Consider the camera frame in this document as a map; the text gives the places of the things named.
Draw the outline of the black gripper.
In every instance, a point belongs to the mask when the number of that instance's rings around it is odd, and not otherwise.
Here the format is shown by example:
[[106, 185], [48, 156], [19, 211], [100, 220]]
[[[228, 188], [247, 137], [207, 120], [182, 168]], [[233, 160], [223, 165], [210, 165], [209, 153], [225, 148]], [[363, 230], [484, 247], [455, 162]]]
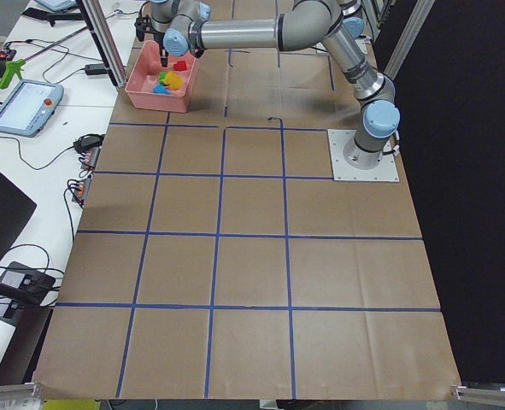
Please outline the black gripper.
[[168, 53], [167, 53], [167, 50], [166, 50], [164, 43], [163, 43], [164, 37], [165, 37], [164, 32], [156, 32], [153, 34], [153, 39], [157, 42], [158, 47], [159, 47], [161, 65], [163, 67], [167, 67], [168, 66]]

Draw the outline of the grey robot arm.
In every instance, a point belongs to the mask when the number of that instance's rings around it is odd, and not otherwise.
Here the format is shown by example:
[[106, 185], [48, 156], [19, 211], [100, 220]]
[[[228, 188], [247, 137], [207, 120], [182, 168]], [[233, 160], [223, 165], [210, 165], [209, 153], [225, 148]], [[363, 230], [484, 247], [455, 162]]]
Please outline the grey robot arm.
[[371, 66], [345, 23], [337, 1], [295, 1], [290, 12], [267, 20], [211, 20], [200, 1], [152, 1], [144, 18], [161, 52], [171, 56], [205, 50], [273, 48], [297, 51], [322, 44], [354, 87], [361, 125], [353, 149], [380, 154], [399, 126], [395, 86]]

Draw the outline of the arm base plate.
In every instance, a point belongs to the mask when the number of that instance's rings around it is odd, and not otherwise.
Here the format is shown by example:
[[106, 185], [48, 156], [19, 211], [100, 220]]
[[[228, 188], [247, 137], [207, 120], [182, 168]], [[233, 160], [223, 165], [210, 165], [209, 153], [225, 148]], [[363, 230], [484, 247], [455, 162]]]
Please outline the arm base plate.
[[337, 182], [398, 183], [396, 159], [387, 142], [377, 153], [368, 153], [355, 144], [355, 130], [328, 129], [332, 177]]

